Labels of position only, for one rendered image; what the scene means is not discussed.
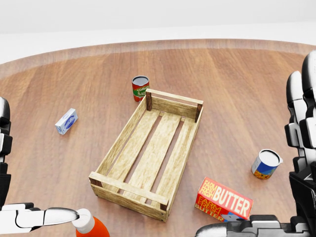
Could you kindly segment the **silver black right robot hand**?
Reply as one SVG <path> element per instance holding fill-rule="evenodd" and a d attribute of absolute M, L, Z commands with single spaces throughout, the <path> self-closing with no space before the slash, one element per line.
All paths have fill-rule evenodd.
<path fill-rule="evenodd" d="M 299 153 L 289 173 L 296 216 L 280 223 L 274 215 L 251 215 L 248 221 L 203 226 L 195 237 L 316 237 L 316 50 L 305 57 L 301 72 L 289 76 L 286 97 L 287 143 Z"/>

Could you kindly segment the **red yellow butter box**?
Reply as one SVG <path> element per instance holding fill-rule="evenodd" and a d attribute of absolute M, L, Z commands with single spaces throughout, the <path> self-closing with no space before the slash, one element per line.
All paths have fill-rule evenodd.
<path fill-rule="evenodd" d="M 202 182 L 195 202 L 195 208 L 220 222 L 247 220 L 252 205 L 252 199 L 208 177 Z"/>

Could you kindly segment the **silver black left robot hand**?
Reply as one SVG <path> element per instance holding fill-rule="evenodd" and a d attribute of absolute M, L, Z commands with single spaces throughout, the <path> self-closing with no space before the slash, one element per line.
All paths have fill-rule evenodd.
<path fill-rule="evenodd" d="M 10 107 L 0 96 L 0 234 L 28 233 L 42 226 L 68 223 L 79 218 L 77 211 L 68 208 L 41 210 L 32 202 L 5 205 L 11 175 L 7 173 L 5 157 L 10 154 L 12 137 L 10 134 Z"/>

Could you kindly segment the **small white blue box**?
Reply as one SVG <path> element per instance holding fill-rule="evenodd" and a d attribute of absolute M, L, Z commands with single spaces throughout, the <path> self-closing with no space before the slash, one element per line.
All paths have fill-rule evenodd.
<path fill-rule="evenodd" d="M 59 134 L 64 135 L 78 120 L 76 109 L 70 108 L 55 124 Z"/>

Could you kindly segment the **blue white tin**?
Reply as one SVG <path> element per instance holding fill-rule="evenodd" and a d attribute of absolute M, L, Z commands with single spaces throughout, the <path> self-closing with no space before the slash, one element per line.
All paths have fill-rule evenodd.
<path fill-rule="evenodd" d="M 263 149 L 255 159 L 251 171 L 261 180 L 269 179 L 283 159 L 273 150 Z"/>

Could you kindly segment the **wooden slat tray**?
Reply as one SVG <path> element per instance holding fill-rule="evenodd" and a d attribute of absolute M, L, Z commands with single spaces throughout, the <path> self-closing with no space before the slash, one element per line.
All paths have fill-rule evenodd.
<path fill-rule="evenodd" d="M 165 222 L 203 112 L 203 101 L 147 89 L 97 170 L 96 196 Z"/>

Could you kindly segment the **orange bottle with white cap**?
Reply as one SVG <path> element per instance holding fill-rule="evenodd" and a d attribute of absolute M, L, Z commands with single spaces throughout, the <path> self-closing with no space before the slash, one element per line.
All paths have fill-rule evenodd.
<path fill-rule="evenodd" d="M 76 229 L 76 237 L 110 237 L 106 226 L 88 209 L 81 208 L 77 210 L 79 218 L 72 221 Z"/>

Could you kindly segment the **red tomato sauce tin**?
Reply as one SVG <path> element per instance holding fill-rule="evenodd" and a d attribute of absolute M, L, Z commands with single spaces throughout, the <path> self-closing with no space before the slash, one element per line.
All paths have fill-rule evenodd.
<path fill-rule="evenodd" d="M 149 86 L 149 79 L 146 76 L 136 76 L 132 79 L 133 97 L 136 102 L 140 102 L 146 95 Z"/>

